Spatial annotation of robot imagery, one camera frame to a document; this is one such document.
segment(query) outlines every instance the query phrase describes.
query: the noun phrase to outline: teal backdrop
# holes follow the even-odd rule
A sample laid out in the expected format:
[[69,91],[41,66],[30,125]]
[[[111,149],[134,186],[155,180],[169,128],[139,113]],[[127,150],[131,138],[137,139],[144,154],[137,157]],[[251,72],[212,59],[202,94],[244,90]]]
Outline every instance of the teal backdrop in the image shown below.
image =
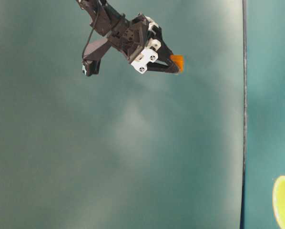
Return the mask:
[[[74,0],[0,1],[0,229],[239,228],[242,1],[109,3],[129,19],[152,17],[184,55],[184,73],[140,75],[112,49],[100,74],[86,78],[81,51],[90,18]],[[271,172],[268,157],[285,159],[285,113],[278,112],[285,111],[285,78],[277,77],[285,68],[275,68],[285,66],[285,36],[278,35],[285,26],[276,20],[265,28],[250,21],[251,49],[263,47],[254,57],[264,71],[250,81],[262,94],[251,87],[250,122],[260,129],[250,129],[250,155],[259,160],[248,163],[248,206],[270,224],[263,194],[285,172]]]
[[245,228],[277,229],[272,190],[285,175],[285,0],[247,0]]

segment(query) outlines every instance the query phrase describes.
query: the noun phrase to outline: vertical edge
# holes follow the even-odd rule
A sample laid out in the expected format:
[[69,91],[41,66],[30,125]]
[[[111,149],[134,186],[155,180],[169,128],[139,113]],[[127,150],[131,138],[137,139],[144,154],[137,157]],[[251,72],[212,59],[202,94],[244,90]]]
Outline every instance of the vertical edge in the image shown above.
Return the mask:
[[244,197],[245,197],[245,163],[246,163],[246,133],[247,133],[247,43],[246,43],[246,0],[243,0],[243,67],[244,67],[244,120],[243,120],[243,178],[240,229],[244,229]]

